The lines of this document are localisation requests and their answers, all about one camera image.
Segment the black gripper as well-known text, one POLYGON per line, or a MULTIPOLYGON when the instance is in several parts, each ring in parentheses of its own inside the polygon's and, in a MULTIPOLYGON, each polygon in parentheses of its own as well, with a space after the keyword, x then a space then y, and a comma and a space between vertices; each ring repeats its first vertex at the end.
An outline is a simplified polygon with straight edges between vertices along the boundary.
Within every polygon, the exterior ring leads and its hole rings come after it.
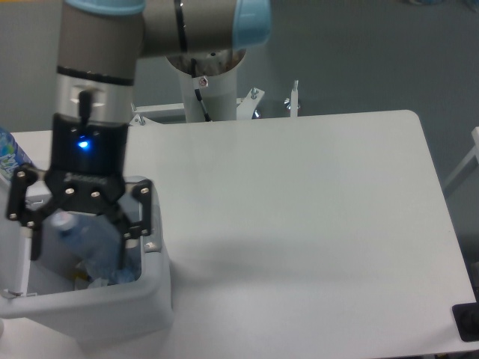
POLYGON ((79 118, 53 116, 49 169, 45 172, 23 164, 15 169, 10 181, 5 216, 27 231, 30 260, 40 258, 43 222, 55 212, 55 203, 64 211, 104 213, 118 232, 118 269, 126 266, 126 242, 151 234, 152 181, 123 179, 128 129, 126 123, 83 124, 79 118), (29 209, 27 190, 43 178, 52 197, 41 207, 29 209))

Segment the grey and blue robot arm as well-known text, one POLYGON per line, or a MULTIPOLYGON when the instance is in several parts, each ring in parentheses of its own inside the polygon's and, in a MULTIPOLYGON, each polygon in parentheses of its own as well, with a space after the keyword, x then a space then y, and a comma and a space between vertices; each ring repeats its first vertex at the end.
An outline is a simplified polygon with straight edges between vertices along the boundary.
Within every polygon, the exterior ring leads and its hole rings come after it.
POLYGON ((153 184, 123 178, 137 60, 246 49, 271 26, 268 1, 65 1, 50 165, 17 167, 6 206, 22 231, 20 262, 39 258, 58 209, 106 216, 120 251, 149 236, 153 184))

